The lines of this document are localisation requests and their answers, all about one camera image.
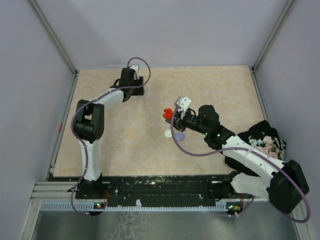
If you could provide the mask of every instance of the cable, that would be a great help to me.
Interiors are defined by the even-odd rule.
[[[86,175],[86,173],[87,173],[87,169],[88,169],[88,164],[89,164],[89,157],[88,157],[87,145],[85,144],[85,142],[84,142],[80,137],[78,137],[78,135],[76,134],[76,132],[75,132],[75,130],[74,130],[74,128],[73,128],[73,125],[74,125],[76,116],[79,114],[79,112],[80,112],[82,109],[84,109],[85,107],[87,107],[88,105],[90,105],[90,104],[92,104],[92,103],[95,103],[96,101],[99,101],[100,99],[102,99],[103,97],[109,95],[110,93],[113,93],[113,92],[115,92],[115,91],[119,91],[119,90],[122,90],[122,89],[138,89],[138,88],[142,88],[144,85],[146,85],[146,84],[149,82],[150,78],[151,78],[151,69],[150,69],[150,66],[149,66],[149,64],[148,64],[144,59],[142,59],[141,57],[135,56],[135,57],[132,57],[132,58],[129,59],[129,61],[128,61],[127,64],[126,64],[127,68],[129,67],[130,62],[131,62],[132,60],[134,60],[134,59],[137,59],[137,60],[140,60],[140,61],[144,62],[145,65],[147,66],[148,70],[149,70],[149,76],[148,76],[147,80],[146,80],[143,84],[141,84],[141,85],[139,85],[139,86],[123,86],[123,87],[115,88],[115,89],[113,89],[113,90],[111,90],[111,91],[107,91],[107,92],[105,92],[104,94],[102,94],[101,96],[99,96],[98,98],[93,99],[93,100],[91,100],[91,101],[88,101],[86,104],[82,105],[82,106],[75,112],[75,114],[74,114],[73,117],[72,117],[71,125],[70,125],[70,126],[71,126],[71,132],[72,132],[72,134],[81,142],[81,144],[83,145],[83,148],[84,148],[84,153],[85,153],[85,167],[84,167],[84,171],[83,171],[82,175],[80,176],[79,180],[76,182],[76,184],[75,184],[74,187],[72,188],[72,192],[71,192],[70,202],[71,202],[71,207],[72,207],[72,209],[73,209],[75,212],[78,212],[78,210],[76,209],[76,207],[75,207],[75,205],[74,205],[74,200],[73,200],[74,194],[75,194],[75,191],[76,191],[77,186],[79,185],[79,183],[81,182],[81,180],[85,177],[85,175]]]
[[[184,152],[185,154],[188,154],[190,156],[193,156],[193,157],[205,157],[205,156],[210,156],[210,155],[213,155],[213,154],[217,154],[217,153],[221,153],[221,152],[224,152],[224,151],[230,151],[230,150],[241,150],[241,151],[250,151],[250,149],[248,148],[244,148],[244,147],[227,147],[227,148],[223,148],[223,149],[218,149],[218,150],[215,150],[215,151],[212,151],[212,152],[208,152],[208,153],[200,153],[200,154],[196,154],[196,153],[192,153],[192,152],[189,152],[185,149],[183,149],[180,144],[178,143],[176,137],[175,137],[175,134],[174,134],[174,119],[175,119],[175,115],[177,113],[177,111],[180,109],[179,106],[177,106],[174,111],[173,111],[173,114],[172,114],[172,118],[171,118],[171,121],[170,121],[170,129],[171,129],[171,133],[172,133],[172,139],[174,141],[174,143],[176,144],[176,146],[182,151]],[[294,186],[294,188],[298,191],[298,193],[301,195],[303,201],[304,201],[304,204],[305,204],[305,207],[306,207],[306,217],[305,219],[303,220],[299,220],[299,219],[295,219],[293,217],[290,217],[289,215],[281,212],[283,215],[285,215],[287,218],[291,219],[292,221],[296,222],[296,223],[306,223],[309,221],[310,217],[311,217],[311,209],[310,209],[310,205],[309,205],[309,202],[307,200],[307,197],[306,195],[301,191],[301,189],[299,188],[299,186],[295,183],[295,181],[285,172],[283,171],[280,167],[278,167],[277,165],[275,165],[272,161],[270,161],[268,158],[264,157],[263,155],[259,154],[258,152],[255,152],[255,151],[252,151],[251,152],[252,154],[256,155],[257,157],[261,158],[262,160],[264,160],[265,162],[267,162],[269,165],[271,165],[272,167],[274,167],[276,170],[278,170],[286,179],[289,180],[289,182]],[[242,211],[242,213],[248,208],[248,206],[252,203],[250,202],[247,207]]]

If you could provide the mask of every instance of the purple object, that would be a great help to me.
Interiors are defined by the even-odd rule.
[[[185,139],[185,134],[181,131],[178,131],[174,134],[175,139],[179,142],[183,141]]]

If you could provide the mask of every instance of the gray wall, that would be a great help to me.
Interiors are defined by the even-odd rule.
[[[0,1],[0,233],[17,239],[72,74],[26,0]]]
[[[253,65],[286,0],[38,0],[76,68]]]
[[[320,238],[320,1],[297,0],[258,78],[287,159],[299,162],[310,186],[312,222]]]

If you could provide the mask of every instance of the red object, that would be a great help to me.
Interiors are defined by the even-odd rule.
[[[170,108],[166,108],[164,111],[164,114],[162,115],[164,119],[171,119],[172,118],[172,110]]]

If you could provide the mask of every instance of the wooden tabletop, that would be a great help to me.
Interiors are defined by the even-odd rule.
[[[148,70],[140,69],[146,80]],[[180,151],[164,132],[170,128],[162,117],[165,108],[174,108],[180,96],[192,100],[198,112],[202,105],[213,105],[220,123],[237,133],[262,121],[263,114],[257,93],[246,65],[154,67],[144,87],[144,96],[105,113],[104,134],[100,140],[100,168],[104,176],[133,175],[202,175],[227,174],[232,171],[221,154],[192,157]],[[120,77],[121,68],[81,70],[54,170],[55,177],[80,176],[81,149],[72,135],[70,122],[80,99],[91,100],[105,91]],[[212,149],[204,136],[187,129],[180,143],[192,153]]]

